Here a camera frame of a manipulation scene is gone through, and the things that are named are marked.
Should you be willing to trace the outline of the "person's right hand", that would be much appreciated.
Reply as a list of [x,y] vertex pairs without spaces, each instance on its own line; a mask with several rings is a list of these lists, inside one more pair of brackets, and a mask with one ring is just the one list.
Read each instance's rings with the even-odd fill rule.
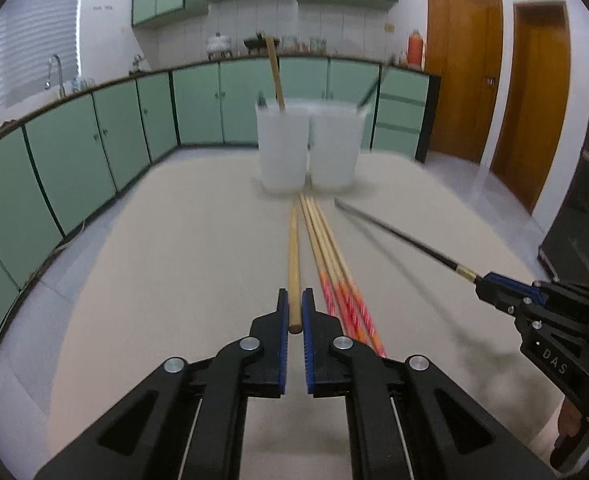
[[560,447],[567,438],[575,437],[580,431],[584,416],[568,398],[564,398],[557,420],[558,437],[555,446]]

